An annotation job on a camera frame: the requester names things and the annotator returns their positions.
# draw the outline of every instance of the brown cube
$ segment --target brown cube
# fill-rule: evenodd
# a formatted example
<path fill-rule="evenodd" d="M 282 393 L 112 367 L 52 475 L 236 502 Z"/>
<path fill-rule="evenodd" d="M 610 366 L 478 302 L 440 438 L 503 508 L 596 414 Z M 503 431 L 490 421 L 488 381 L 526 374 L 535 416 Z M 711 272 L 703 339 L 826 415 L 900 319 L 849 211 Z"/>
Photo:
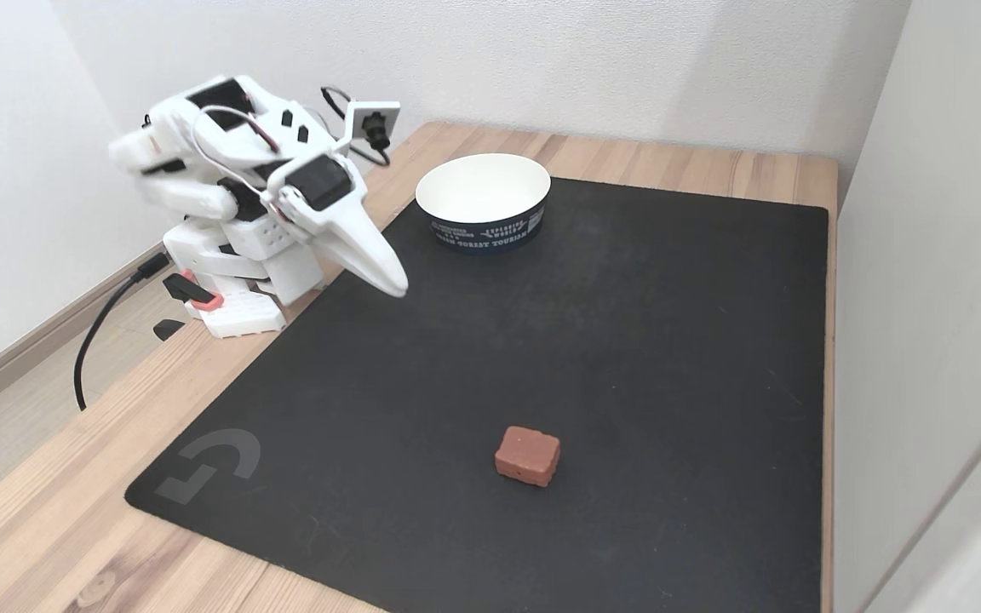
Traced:
<path fill-rule="evenodd" d="M 554 436 L 510 426 L 494 454 L 494 467 L 503 476 L 546 488 L 558 465 L 558 453 L 559 443 Z"/>

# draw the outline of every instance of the wire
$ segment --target wire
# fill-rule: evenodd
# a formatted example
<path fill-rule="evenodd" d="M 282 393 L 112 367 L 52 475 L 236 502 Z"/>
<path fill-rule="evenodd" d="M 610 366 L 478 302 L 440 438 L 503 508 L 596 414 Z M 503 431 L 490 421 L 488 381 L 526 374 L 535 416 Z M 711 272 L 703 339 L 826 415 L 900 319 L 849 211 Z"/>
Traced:
<path fill-rule="evenodd" d="M 93 325 L 89 326 L 89 333 L 85 335 L 85 341 L 82 341 L 82 348 L 78 349 L 78 356 L 74 358 L 74 399 L 78 402 L 78 410 L 85 411 L 85 396 L 82 394 L 82 362 L 85 360 L 85 353 L 89 351 L 89 344 L 93 342 L 93 337 L 97 336 L 97 329 L 100 329 L 100 325 L 105 323 L 105 318 L 112 311 L 112 307 L 116 306 L 116 303 L 136 283 L 139 282 L 136 282 L 132 277 L 121 284 L 120 288 L 116 290 L 116 294 L 113 294 L 112 298 L 109 298 L 105 306 L 102 307 L 100 313 L 97 313 L 97 319 L 94 319 Z"/>
<path fill-rule="evenodd" d="M 223 107 L 222 105 L 207 105 L 199 109 L 199 115 L 195 116 L 195 119 L 192 121 L 192 129 L 191 129 L 192 145 L 195 146 L 195 151 L 198 152 L 199 156 L 202 156 L 203 159 L 207 160 L 207 162 L 214 164 L 214 166 L 218 168 L 218 170 L 225 172 L 226 175 L 230 175 L 230 177 L 244 183 L 244 186 L 248 187 L 257 195 L 261 194 L 260 190 L 257 190 L 256 186 L 253 186 L 248 179 L 245 179 L 240 174 L 240 172 L 238 172 L 237 170 L 233 170 L 232 168 L 226 166 L 222 162 L 218 162 L 217 159 L 214 159 L 214 157 L 208 155 L 207 152 L 204 152 L 201 145 L 199 145 L 199 138 L 197 135 L 195 135 L 195 128 L 198 126 L 199 120 L 203 119 L 203 117 L 205 117 L 208 112 L 226 112 L 226 113 L 230 113 L 230 115 L 241 117 L 241 119 L 243 119 L 250 127 L 252 127 L 253 132 L 256 132 L 257 135 L 260 135 L 261 139 L 263 139 L 267 143 L 267 146 L 270 147 L 270 150 L 272 150 L 273 152 L 279 152 L 279 145 L 277 141 L 273 139 L 272 136 L 270 136 L 268 132 L 266 132 L 260 126 L 260 124 L 256 123 L 256 120 L 253 119 L 251 116 L 249 116 L 248 113 L 241 112 L 240 110 L 231 107 Z"/>
<path fill-rule="evenodd" d="M 328 102 L 328 106 L 331 107 L 331 110 L 334 110 L 334 112 L 336 112 L 336 115 L 339 116 L 339 119 L 346 121 L 347 114 L 343 112 L 343 109 L 339 108 L 339 105 L 336 104 L 335 98 L 332 98 L 331 95 L 336 94 L 343 100 L 346 100 L 348 105 L 351 104 L 351 102 L 354 102 L 354 98 L 352 98 L 350 94 L 348 94 L 347 92 L 343 92 L 342 89 L 339 89 L 339 87 L 336 87 L 335 85 L 325 85 L 323 87 L 320 87 L 320 94 L 324 97 L 324 102 Z M 359 148 L 355 147 L 354 145 L 350 146 L 350 150 L 351 152 L 353 152 L 354 155 L 361 157 L 362 159 L 366 160 L 366 162 L 373 163 L 375 166 L 381 166 L 382 168 L 386 168 L 392 166 L 393 164 L 393 160 L 388 156 L 388 154 L 384 150 L 374 150 L 375 152 L 377 152 L 377 154 L 380 157 L 374 157 L 373 155 L 370 155 L 368 152 L 359 150 Z"/>
<path fill-rule="evenodd" d="M 149 279 L 153 275 L 158 274 L 161 269 L 167 267 L 169 264 L 169 257 L 164 254 L 164 252 L 158 252 L 155 255 L 149 256 L 146 261 L 140 264 L 139 267 L 132 272 L 131 277 L 125 280 L 123 284 L 116 291 L 113 292 L 112 296 L 108 299 L 108 302 L 101 308 L 100 312 L 97 313 L 97 319 L 94 319 L 93 325 L 89 326 L 89 333 L 85 335 L 85 339 L 82 340 L 82 346 L 78 348 L 77 358 L 74 358 L 74 399 L 77 400 L 78 410 L 85 411 L 85 395 L 82 393 L 82 363 L 85 361 L 85 354 L 89 351 L 89 344 L 92 344 L 93 339 L 97 336 L 97 330 L 100 329 L 100 325 L 105 323 L 105 318 L 108 317 L 109 313 L 112 313 L 112 307 L 116 306 L 117 302 L 123 298 L 125 294 L 128 294 L 128 290 L 131 289 L 134 284 L 141 282 L 141 280 Z"/>
<path fill-rule="evenodd" d="M 370 154 L 367 154 L 367 152 L 363 152 L 362 150 L 359 150 L 359 148 L 353 145 L 351 146 L 351 151 L 354 152 L 355 155 L 358 155 L 362 159 L 366 160 L 366 162 L 376 164 L 376 166 L 382 168 L 388 168 L 393 164 L 393 160 L 388 156 L 388 154 L 384 150 L 380 150 L 380 151 L 374 150 L 377 151 L 379 155 L 381 155 L 381 159 L 377 159 L 371 156 Z"/>
<path fill-rule="evenodd" d="M 325 85 L 320 87 L 320 94 L 324 97 L 324 102 L 328 102 L 328 106 L 331 107 L 331 110 L 336 112 L 339 119 L 347 119 L 347 114 L 339 108 L 339 105 L 336 104 L 334 98 L 331 97 L 331 94 L 338 94 L 343 100 L 346 100 L 347 104 L 349 105 L 354 100 L 352 100 L 347 92 L 343 92 L 342 89 L 339 89 L 339 87 L 336 87 L 335 85 Z"/>

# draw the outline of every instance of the wooden floor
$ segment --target wooden floor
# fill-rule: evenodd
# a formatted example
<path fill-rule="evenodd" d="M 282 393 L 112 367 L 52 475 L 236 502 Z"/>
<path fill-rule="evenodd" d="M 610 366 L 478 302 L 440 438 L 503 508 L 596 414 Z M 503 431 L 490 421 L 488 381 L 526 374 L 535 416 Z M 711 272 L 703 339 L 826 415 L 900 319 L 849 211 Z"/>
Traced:
<path fill-rule="evenodd" d="M 119 304 L 94 338 L 82 379 L 87 403 L 92 404 L 161 344 L 153 336 L 156 322 L 186 321 L 184 307 L 169 298 L 160 277 Z M 67 342 L 0 392 L 0 478 L 77 414 L 72 371 L 83 336 Z"/>

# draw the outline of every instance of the logo on mat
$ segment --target logo on mat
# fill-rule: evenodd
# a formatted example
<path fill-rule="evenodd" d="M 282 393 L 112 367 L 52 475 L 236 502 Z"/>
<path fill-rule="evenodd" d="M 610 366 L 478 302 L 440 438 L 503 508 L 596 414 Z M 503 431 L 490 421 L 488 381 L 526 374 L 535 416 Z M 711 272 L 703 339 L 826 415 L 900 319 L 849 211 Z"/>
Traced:
<path fill-rule="evenodd" d="M 219 445 L 229 445 L 237 450 L 237 468 L 233 469 L 233 474 L 240 478 L 252 477 L 256 471 L 257 463 L 260 463 L 260 441 L 246 430 L 238 430 L 230 427 L 226 430 L 215 430 L 199 436 L 195 441 L 184 445 L 184 449 L 178 451 L 180 457 L 195 459 L 195 456 L 209 450 L 210 447 Z M 169 498 L 175 503 L 187 504 L 199 490 L 210 481 L 211 477 L 218 473 L 218 469 L 205 465 L 205 463 L 195 469 L 187 481 L 180 481 L 179 478 L 167 477 L 161 482 L 155 492 L 157 496 Z"/>

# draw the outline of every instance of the wooden tabletop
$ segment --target wooden tabletop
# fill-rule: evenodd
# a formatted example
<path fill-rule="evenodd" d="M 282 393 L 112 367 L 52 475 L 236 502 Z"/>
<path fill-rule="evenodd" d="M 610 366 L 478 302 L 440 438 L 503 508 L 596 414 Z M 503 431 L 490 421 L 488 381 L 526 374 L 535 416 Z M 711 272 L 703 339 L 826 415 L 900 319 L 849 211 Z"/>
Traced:
<path fill-rule="evenodd" d="M 385 226 L 448 159 L 514 152 L 556 177 L 821 206 L 830 212 L 824 377 L 822 602 L 830 601 L 832 381 L 837 169 L 811 156 L 428 123 L 366 175 L 365 207 Z M 330 278 L 338 273 L 332 267 Z M 317 292 L 296 304 L 304 309 Z M 261 559 L 136 511 L 129 482 L 273 341 L 218 341 L 198 321 L 78 415 L 0 482 L 0 610 L 378 610 Z"/>

